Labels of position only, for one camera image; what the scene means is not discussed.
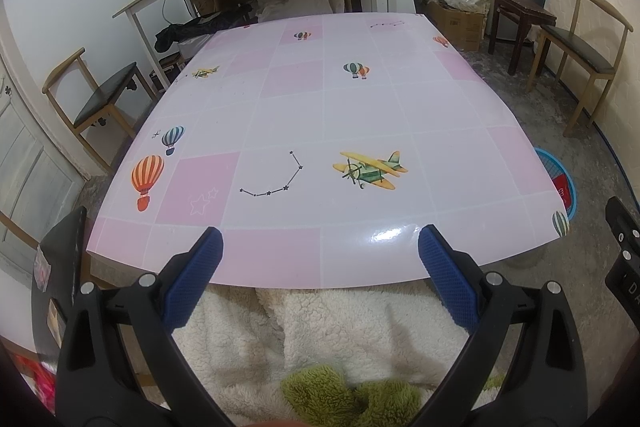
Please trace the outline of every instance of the biplane illustration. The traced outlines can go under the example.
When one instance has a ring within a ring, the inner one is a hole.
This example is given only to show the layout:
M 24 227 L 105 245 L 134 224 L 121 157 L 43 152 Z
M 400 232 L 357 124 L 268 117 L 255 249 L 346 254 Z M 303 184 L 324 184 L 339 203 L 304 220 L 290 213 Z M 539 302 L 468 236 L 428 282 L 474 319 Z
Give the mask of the biplane illustration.
M 368 156 L 354 152 L 341 152 L 347 158 L 347 163 L 334 163 L 334 169 L 343 174 L 343 178 L 350 178 L 354 185 L 358 184 L 364 188 L 365 183 L 376 187 L 395 190 L 394 185 L 385 178 L 386 174 L 400 177 L 398 172 L 408 172 L 400 165 L 400 152 L 394 152 L 390 158 L 385 160 L 374 160 Z

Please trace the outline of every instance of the pink tablecloth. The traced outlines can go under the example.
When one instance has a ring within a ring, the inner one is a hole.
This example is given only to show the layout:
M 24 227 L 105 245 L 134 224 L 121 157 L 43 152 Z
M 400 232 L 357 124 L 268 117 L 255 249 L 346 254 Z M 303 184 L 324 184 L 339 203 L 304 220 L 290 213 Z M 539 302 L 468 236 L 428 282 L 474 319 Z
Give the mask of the pink tablecloth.
M 133 142 L 89 250 L 158 271 L 214 226 L 213 282 L 348 287 L 427 277 L 426 224 L 485 264 L 558 238 L 554 219 L 517 121 L 425 17 L 340 14 L 215 35 Z

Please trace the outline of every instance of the door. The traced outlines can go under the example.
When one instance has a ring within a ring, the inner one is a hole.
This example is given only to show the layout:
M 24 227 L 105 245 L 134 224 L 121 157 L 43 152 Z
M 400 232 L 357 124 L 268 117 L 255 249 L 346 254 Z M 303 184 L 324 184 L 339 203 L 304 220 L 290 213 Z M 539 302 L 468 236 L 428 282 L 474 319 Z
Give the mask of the door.
M 0 60 L 0 210 L 41 241 L 73 209 L 83 185 L 22 103 Z M 30 286 L 34 256 L 0 225 L 0 270 Z

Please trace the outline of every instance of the metal pin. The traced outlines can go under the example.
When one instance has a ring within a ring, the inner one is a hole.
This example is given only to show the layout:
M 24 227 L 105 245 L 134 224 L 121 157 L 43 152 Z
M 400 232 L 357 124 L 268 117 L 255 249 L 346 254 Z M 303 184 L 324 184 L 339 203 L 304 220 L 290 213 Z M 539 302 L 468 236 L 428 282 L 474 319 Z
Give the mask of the metal pin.
M 500 284 L 502 284 L 502 275 L 500 275 L 499 273 L 496 273 L 496 272 L 489 272 L 486 275 L 486 281 L 491 286 L 500 286 Z
M 549 281 L 546 283 L 546 289 L 548 289 L 551 293 L 557 295 L 562 291 L 562 286 L 559 285 L 556 281 Z
M 82 295 L 89 295 L 92 291 L 94 291 L 95 284 L 92 282 L 86 282 L 82 286 L 80 286 L 80 293 Z
M 149 288 L 154 282 L 156 282 L 156 276 L 152 273 L 145 273 L 138 279 L 138 284 L 144 288 Z

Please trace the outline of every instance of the blue basket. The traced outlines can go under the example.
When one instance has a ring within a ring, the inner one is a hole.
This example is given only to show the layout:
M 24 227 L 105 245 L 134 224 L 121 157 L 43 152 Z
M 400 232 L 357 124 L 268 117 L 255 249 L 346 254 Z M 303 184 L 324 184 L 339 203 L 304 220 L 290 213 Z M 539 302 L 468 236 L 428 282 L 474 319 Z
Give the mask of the blue basket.
M 560 160 L 555 158 L 555 156 L 549 154 L 547 151 L 538 149 L 535 147 L 536 153 L 538 154 L 538 158 L 542 162 L 542 165 L 545 166 L 546 172 L 549 174 L 549 177 L 553 180 L 558 177 L 560 174 L 564 174 L 566 176 L 567 181 L 569 182 L 569 196 L 571 197 L 571 206 L 566 208 L 566 217 L 571 220 L 575 216 L 575 207 L 578 203 L 578 196 L 575 191 L 574 181 L 571 179 L 569 172 L 564 168 L 564 166 L 560 163 Z

